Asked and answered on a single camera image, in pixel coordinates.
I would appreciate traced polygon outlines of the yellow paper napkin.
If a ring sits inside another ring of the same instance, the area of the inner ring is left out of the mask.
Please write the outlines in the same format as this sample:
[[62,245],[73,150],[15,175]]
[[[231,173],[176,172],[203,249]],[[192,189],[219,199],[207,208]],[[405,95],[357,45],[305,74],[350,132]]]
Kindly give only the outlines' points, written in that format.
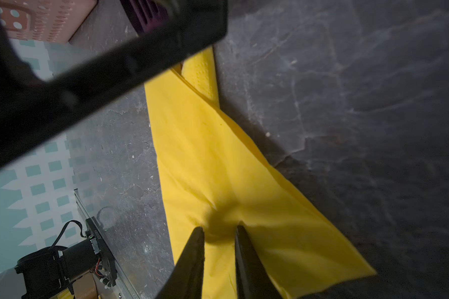
[[239,225],[286,299],[375,275],[222,111],[212,48],[148,81],[145,93],[173,257],[194,228],[205,233],[203,298],[237,296]]

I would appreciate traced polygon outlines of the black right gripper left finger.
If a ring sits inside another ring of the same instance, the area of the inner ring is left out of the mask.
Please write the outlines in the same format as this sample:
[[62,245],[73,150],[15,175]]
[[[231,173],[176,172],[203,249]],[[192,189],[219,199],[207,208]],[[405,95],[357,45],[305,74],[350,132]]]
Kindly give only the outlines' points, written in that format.
[[205,233],[202,227],[196,227],[156,299],[201,299],[204,262]]

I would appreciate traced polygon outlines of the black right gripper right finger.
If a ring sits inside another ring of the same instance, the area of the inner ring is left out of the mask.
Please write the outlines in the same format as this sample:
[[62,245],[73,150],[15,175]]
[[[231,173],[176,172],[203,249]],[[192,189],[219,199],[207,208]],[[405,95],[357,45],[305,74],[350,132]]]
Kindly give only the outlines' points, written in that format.
[[242,225],[236,228],[234,247],[238,298],[281,299]]

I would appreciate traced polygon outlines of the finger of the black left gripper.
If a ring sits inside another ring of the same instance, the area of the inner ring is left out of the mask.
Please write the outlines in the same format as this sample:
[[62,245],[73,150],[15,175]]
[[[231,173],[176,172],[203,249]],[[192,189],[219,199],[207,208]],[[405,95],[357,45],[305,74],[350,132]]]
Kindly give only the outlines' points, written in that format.
[[0,168],[116,98],[225,37],[226,1],[161,1],[168,17],[149,33],[41,80],[15,53],[0,4]]

